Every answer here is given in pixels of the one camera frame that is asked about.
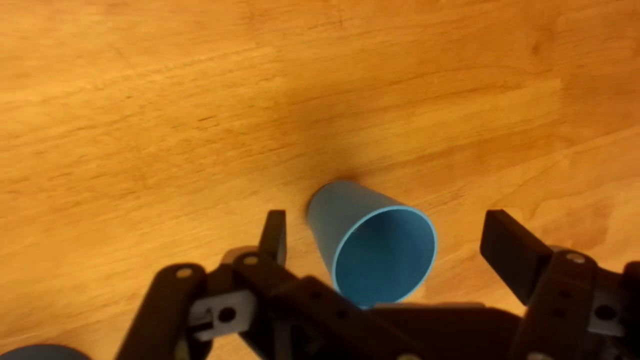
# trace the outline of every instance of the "wooden table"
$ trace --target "wooden table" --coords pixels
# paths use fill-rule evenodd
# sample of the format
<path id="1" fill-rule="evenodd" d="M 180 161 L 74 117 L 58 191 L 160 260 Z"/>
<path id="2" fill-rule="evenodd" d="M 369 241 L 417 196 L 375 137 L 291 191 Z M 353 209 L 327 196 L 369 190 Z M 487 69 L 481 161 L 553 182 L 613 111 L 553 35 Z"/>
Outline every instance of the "wooden table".
<path id="1" fill-rule="evenodd" d="M 435 220 L 414 302 L 521 312 L 484 209 L 621 270 L 638 123 L 638 0 L 4 0 L 0 351 L 113 357 L 158 268 L 215 268 L 271 208 L 291 268 L 329 280 L 305 206 L 334 178 Z"/>

